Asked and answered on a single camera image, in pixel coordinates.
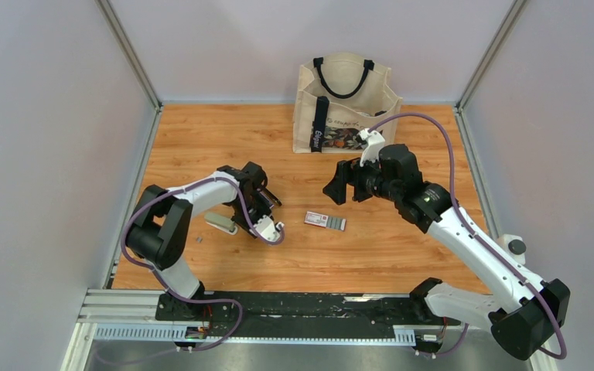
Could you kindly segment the black stapler base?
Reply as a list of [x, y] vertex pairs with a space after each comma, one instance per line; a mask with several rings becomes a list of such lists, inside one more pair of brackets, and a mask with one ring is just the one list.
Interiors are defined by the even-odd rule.
[[258, 189], [258, 192], [266, 200], [268, 208], [272, 209], [274, 207], [282, 206], [281, 200], [277, 196], [275, 196], [269, 189], [260, 188]]

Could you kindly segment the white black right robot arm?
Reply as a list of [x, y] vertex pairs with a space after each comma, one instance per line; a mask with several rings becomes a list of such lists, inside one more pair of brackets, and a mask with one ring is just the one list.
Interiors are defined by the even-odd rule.
[[543, 352], [564, 325], [569, 287], [559, 279], [545, 281], [477, 229], [447, 189], [422, 178], [406, 145], [388, 145], [369, 162], [338, 162], [323, 193], [342, 205], [349, 187], [356, 202], [372, 197], [393, 202], [403, 220], [450, 249], [490, 290], [464, 291], [430, 277], [411, 291], [410, 312], [417, 322], [447, 317], [476, 326], [519, 360]]

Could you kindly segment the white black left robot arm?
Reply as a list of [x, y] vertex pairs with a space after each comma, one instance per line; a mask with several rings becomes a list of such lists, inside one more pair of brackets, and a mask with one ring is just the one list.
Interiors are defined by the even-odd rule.
[[176, 299], [186, 320], [200, 318], [206, 307], [203, 283], [183, 258], [191, 220], [219, 206], [229, 206], [231, 222], [253, 238], [276, 246], [285, 239], [284, 225], [275, 221], [280, 201], [267, 189], [268, 177], [255, 162], [241, 169], [224, 165], [206, 178], [172, 188], [148, 186], [119, 238], [123, 257], [151, 271]]

